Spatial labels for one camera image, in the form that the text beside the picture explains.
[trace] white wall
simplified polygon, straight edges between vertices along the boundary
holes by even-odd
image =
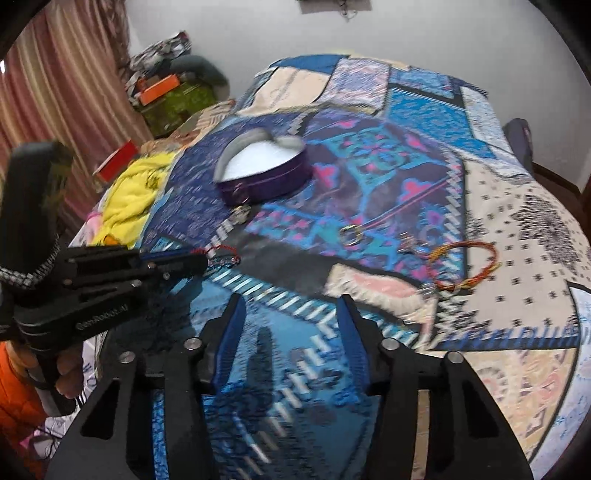
[[[127,9],[134,50],[186,30],[233,96],[273,61],[306,53],[356,52],[460,77],[490,92],[501,123],[530,122],[536,163],[584,187],[591,86],[528,0],[370,1],[349,22],[336,11],[302,14],[296,0],[127,0]]]

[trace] red box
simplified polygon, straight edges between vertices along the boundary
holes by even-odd
[[[138,149],[129,140],[100,164],[99,168],[92,174],[93,178],[98,180],[102,186],[109,185],[127,168],[136,155],[138,155]]]

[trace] black gripper frame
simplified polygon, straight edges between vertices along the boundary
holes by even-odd
[[[231,331],[241,334],[244,320],[244,300],[234,294],[199,337],[179,342],[167,354],[162,374],[146,374],[141,355],[123,352],[68,429],[45,480],[154,480],[154,390],[164,391],[170,478],[219,479],[202,394],[215,394],[227,381],[229,371],[216,383],[216,369],[224,363],[231,367],[239,339],[233,341]],[[230,340],[224,338],[228,332]]]
[[[363,480],[411,478],[419,390],[430,400],[426,479],[533,479],[505,416],[463,355],[422,355],[395,339],[382,344],[377,324],[350,296],[341,299],[367,354],[366,393],[381,396]]]

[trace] orange box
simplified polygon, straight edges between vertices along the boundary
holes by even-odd
[[[162,97],[162,95],[178,87],[180,84],[181,82],[176,75],[168,75],[165,79],[154,83],[151,87],[146,88],[140,93],[139,101],[142,102],[142,105],[148,105],[150,102],[156,100],[156,98]]]

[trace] screw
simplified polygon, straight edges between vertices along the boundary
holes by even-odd
[[[135,353],[133,352],[123,352],[119,355],[119,362],[122,364],[130,364],[135,360]]]
[[[201,348],[202,345],[203,345],[203,342],[197,337],[188,338],[183,343],[183,346],[187,350],[197,350],[197,349]]]
[[[460,352],[449,352],[447,358],[453,364],[461,364],[464,361],[464,356]]]
[[[382,346],[386,350],[396,350],[400,346],[400,342],[395,338],[385,338],[382,340]]]

